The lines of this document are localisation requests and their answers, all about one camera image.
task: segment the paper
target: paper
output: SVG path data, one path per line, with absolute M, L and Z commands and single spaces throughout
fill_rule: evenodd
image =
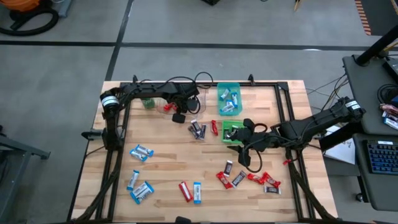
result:
M 337 126 L 332 126 L 327 129 L 327 134 L 334 133 L 340 128 Z M 336 159 L 342 162 L 347 162 L 349 164 L 355 165 L 355 145 L 353 139 L 349 139 L 345 142 L 338 144 L 337 146 L 326 151 L 325 156 Z

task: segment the wooden table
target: wooden table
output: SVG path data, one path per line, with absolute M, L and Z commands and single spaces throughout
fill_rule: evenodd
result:
M 288 83 L 296 119 L 311 116 L 304 82 L 296 80 Z M 105 82 L 103 90 L 119 84 L 120 82 Z M 268 126 L 280 122 L 275 91 L 271 87 L 242 87 L 243 111 L 234 117 L 218 114 L 215 87 L 206 92 L 206 110 L 199 115 L 198 122 L 210 125 L 210 121 L 215 119 L 218 121 L 219 132 L 224 119 L 251 118 L 255 123 L 266 123 Z M 285 117 L 288 118 L 286 107 L 284 111 Z M 93 128 L 104 127 L 101 112 L 102 107 L 98 104 Z M 187 131 L 189 122 L 173 123 L 170 115 L 162 114 L 156 109 L 145 110 L 140 100 L 132 102 L 129 117 L 114 222 L 174 222 L 177 216 L 189 218 L 193 222 L 297 221 L 289 170 L 282 164 L 285 161 L 285 149 L 267 149 L 262 153 L 261 173 L 267 171 L 273 178 L 282 182 L 282 195 L 265 194 L 263 186 L 247 179 L 236 189 L 226 190 L 216 177 L 216 173 L 224 170 L 226 160 L 232 160 L 234 163 L 230 181 L 241 170 L 249 172 L 238 163 L 238 153 L 228 149 L 226 144 L 221 142 L 220 135 L 214 136 L 208 129 L 205 140 L 197 141 Z M 145 163 L 131 157 L 129 150 L 137 144 L 153 149 L 154 156 L 148 158 Z M 88 146 L 88 152 L 102 145 L 102 140 L 92 141 Z M 257 169 L 259 159 L 253 152 L 251 155 L 251 167 Z M 308 147 L 303 156 L 311 190 L 321 204 L 337 217 L 321 151 Z M 105 157 L 106 151 L 102 150 L 86 158 L 72 218 L 81 215 L 98 193 Z M 133 201 L 126 190 L 133 169 L 140 171 L 136 185 L 146 180 L 155 190 L 155 193 L 140 205 Z M 201 182 L 201 205 L 185 201 L 178 187 L 183 180 L 187 182 L 190 190 L 194 181 Z M 307 214 L 301 189 L 300 198 L 304 214 Z M 108 211 L 107 200 L 108 198 L 105 200 L 104 216 Z

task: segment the green plastic bin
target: green plastic bin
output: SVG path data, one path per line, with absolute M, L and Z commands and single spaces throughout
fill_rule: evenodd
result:
M 230 139 L 225 139 L 224 131 L 225 130 L 232 130 L 232 125 L 238 126 L 240 128 L 244 128 L 243 121 L 223 121 L 222 125 L 222 132 L 221 132 L 221 140 L 225 143 L 232 143 L 232 144 L 242 144 L 241 141 L 232 141 Z
M 224 93 L 225 89 L 229 89 L 230 93 L 228 93 L 227 97 L 222 100 L 221 95 Z M 238 107 L 234 108 L 232 111 L 224 112 L 222 109 L 226 106 L 227 100 L 233 100 L 231 93 L 238 94 Z M 243 110 L 242 107 L 242 98 L 241 98 L 241 87 L 239 83 L 219 83 L 217 84 L 217 99 L 218 99 L 218 111 L 221 116 L 236 116 L 240 114 Z

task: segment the green container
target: green container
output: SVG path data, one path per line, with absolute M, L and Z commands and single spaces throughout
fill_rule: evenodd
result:
M 225 130 L 232 131 L 232 125 L 238 126 L 240 128 L 244 128 L 243 121 L 223 121 L 222 132 L 221 132 L 222 142 L 232 143 L 232 144 L 242 144 L 241 141 L 237 141 L 237 140 L 232 141 L 230 139 L 225 139 L 224 131 Z
M 225 99 L 221 98 L 221 95 L 225 92 L 226 89 L 230 90 L 230 93 L 226 96 Z M 226 106 L 227 100 L 233 100 L 231 93 L 238 94 L 238 104 L 237 107 L 232 111 L 224 112 L 222 109 Z M 242 98 L 241 98 L 241 87 L 239 83 L 218 83 L 217 84 L 217 99 L 218 99 L 218 112 L 221 116 L 236 116 L 242 112 Z
M 155 107 L 155 101 L 153 98 L 143 98 L 141 101 L 145 109 L 152 109 Z

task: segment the blue keyboard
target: blue keyboard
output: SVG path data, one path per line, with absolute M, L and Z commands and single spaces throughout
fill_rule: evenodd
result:
M 375 174 L 398 175 L 398 144 L 367 140 L 370 171 Z

